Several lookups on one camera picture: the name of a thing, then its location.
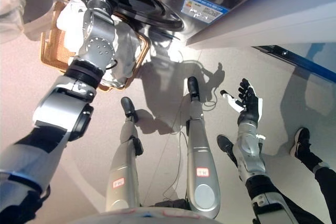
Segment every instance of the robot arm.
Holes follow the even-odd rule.
[[[261,158],[262,141],[265,137],[257,134],[261,117],[260,98],[250,83],[243,79],[240,83],[239,98],[234,99],[226,91],[221,95],[239,112],[238,137],[233,146],[238,171],[251,198],[256,219],[253,223],[297,223],[278,189],[273,185]]]
[[[102,76],[113,60],[113,3],[85,0],[84,42],[79,55],[57,78],[33,115],[29,135],[0,156],[0,222],[24,223],[50,193],[49,183],[68,141],[83,136]]]

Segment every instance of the black robotic glove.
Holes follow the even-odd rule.
[[[242,106],[244,109],[240,112],[238,117],[238,125],[244,120],[250,120],[253,121],[258,127],[260,110],[259,106],[262,106],[262,102],[259,104],[259,98],[256,96],[254,88],[251,86],[248,80],[243,78],[240,86],[241,88],[239,88],[238,91],[241,102],[236,101],[236,103]]]

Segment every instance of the washing machine door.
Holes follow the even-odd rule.
[[[117,2],[118,7],[116,11],[128,18],[165,30],[183,30],[183,22],[181,18],[170,8],[157,0],[111,1]]]

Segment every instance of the white label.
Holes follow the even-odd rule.
[[[199,168],[196,169],[196,175],[198,177],[208,177],[209,176],[209,169],[199,167]]]
[[[184,0],[181,12],[209,24],[228,10],[207,0]]]
[[[124,178],[119,178],[119,179],[113,181],[112,187],[117,188],[119,186],[122,186],[123,184],[125,184],[125,179]]]

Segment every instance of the robot leg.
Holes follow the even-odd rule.
[[[221,192],[214,159],[205,133],[202,103],[195,77],[188,78],[188,89],[191,105],[190,119],[187,121],[187,196],[192,211],[215,218],[220,209]]]
[[[121,129],[120,145],[113,157],[106,195],[106,211],[140,207],[139,182],[135,157],[143,148],[135,123],[138,120],[134,105],[128,97],[121,99],[126,120]]]

